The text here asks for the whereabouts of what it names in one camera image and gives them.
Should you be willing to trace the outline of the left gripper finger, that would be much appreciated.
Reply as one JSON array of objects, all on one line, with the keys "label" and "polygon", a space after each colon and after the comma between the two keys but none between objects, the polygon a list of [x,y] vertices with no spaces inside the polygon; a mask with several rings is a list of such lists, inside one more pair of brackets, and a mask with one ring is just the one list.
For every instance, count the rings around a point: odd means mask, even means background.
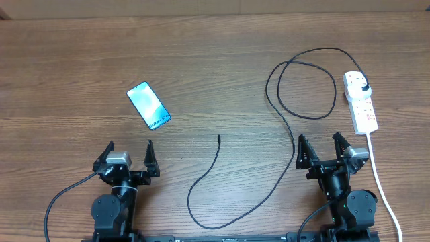
[{"label": "left gripper finger", "polygon": [[160,169],[155,157],[154,145],[152,140],[148,140],[144,165],[147,167],[149,177],[160,177]]},{"label": "left gripper finger", "polygon": [[100,168],[107,163],[106,159],[111,151],[114,151],[114,142],[110,141],[105,150],[93,163],[93,172],[98,172]]}]

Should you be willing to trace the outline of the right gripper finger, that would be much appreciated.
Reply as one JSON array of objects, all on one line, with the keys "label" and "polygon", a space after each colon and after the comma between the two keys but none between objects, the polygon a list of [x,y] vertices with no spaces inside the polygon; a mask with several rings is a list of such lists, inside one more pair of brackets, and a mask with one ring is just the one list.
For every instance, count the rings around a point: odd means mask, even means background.
[{"label": "right gripper finger", "polygon": [[320,161],[313,146],[306,137],[301,134],[298,137],[298,154],[296,159],[296,169],[308,169]]},{"label": "right gripper finger", "polygon": [[335,143],[335,152],[337,156],[337,160],[340,161],[343,157],[345,150],[350,147],[350,143],[342,136],[340,132],[336,132],[333,135],[333,140]]}]

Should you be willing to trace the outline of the smartphone with blue screen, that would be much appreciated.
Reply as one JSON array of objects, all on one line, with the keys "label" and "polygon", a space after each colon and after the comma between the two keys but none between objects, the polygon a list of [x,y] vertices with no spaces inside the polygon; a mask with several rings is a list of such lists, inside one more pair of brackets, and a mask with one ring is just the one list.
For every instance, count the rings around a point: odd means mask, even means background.
[{"label": "smartphone with blue screen", "polygon": [[150,130],[170,121],[170,113],[146,81],[127,91],[126,95]]}]

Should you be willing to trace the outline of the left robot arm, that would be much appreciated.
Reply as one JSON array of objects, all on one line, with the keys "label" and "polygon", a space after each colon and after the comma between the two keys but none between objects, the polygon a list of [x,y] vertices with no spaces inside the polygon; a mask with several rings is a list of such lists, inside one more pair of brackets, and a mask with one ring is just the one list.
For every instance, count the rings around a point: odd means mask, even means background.
[{"label": "left robot arm", "polygon": [[138,186],[149,185],[153,177],[160,176],[151,140],[144,158],[146,169],[132,171],[131,164],[129,152],[115,151],[112,141],[93,163],[93,171],[111,186],[111,192],[99,196],[92,204],[91,215],[95,221],[92,241],[145,240],[133,226]]}]

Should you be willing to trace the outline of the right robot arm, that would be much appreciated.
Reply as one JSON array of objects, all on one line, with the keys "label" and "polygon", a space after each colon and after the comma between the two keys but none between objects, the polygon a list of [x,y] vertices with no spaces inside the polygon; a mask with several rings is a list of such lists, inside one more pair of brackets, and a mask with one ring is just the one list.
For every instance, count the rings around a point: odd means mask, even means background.
[{"label": "right robot arm", "polygon": [[[307,138],[298,137],[296,169],[306,169],[306,179],[316,179],[327,203],[309,215],[296,233],[288,233],[288,241],[379,241],[377,232],[371,232],[377,209],[377,196],[369,190],[352,190],[351,176],[368,161],[365,148],[354,148],[337,132],[333,135],[336,158],[322,161]],[[309,220],[328,208],[332,223],[322,225],[319,231],[305,232]]]}]

